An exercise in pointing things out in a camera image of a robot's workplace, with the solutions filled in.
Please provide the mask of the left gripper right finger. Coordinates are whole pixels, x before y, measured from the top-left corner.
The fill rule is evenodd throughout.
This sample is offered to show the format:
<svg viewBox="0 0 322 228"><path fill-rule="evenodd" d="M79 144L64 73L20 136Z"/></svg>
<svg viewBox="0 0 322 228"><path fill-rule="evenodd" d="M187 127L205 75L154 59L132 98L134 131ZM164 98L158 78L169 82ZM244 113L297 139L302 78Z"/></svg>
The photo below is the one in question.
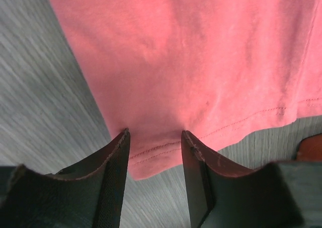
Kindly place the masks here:
<svg viewBox="0 0 322 228"><path fill-rule="evenodd" d="M183 131L192 227L321 227L321 162L278 161L249 169Z"/></svg>

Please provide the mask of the pink t shirt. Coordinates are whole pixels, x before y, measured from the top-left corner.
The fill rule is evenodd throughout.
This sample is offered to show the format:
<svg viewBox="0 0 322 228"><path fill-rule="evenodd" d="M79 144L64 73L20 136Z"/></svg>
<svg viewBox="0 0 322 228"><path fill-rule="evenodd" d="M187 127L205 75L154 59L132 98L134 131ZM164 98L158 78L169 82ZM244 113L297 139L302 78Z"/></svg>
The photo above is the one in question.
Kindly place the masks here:
<svg viewBox="0 0 322 228"><path fill-rule="evenodd" d="M128 170L321 115L321 0L49 0Z"/></svg>

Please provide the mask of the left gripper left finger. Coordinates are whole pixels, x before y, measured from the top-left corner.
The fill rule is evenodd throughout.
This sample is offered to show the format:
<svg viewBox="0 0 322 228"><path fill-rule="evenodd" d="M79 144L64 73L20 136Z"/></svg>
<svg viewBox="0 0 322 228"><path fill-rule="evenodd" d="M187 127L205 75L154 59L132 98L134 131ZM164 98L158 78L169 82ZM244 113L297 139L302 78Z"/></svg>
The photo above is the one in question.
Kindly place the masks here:
<svg viewBox="0 0 322 228"><path fill-rule="evenodd" d="M118 227L130 132L56 174L1 167L1 227Z"/></svg>

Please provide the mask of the brown cube mug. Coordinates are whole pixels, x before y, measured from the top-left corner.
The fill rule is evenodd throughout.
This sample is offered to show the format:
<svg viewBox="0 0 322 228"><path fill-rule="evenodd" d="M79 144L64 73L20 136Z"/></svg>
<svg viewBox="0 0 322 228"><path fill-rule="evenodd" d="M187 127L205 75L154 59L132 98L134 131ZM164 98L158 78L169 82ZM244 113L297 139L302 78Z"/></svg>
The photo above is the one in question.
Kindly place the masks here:
<svg viewBox="0 0 322 228"><path fill-rule="evenodd" d="M302 140L299 144L296 160L304 162L321 162L322 134L317 134Z"/></svg>

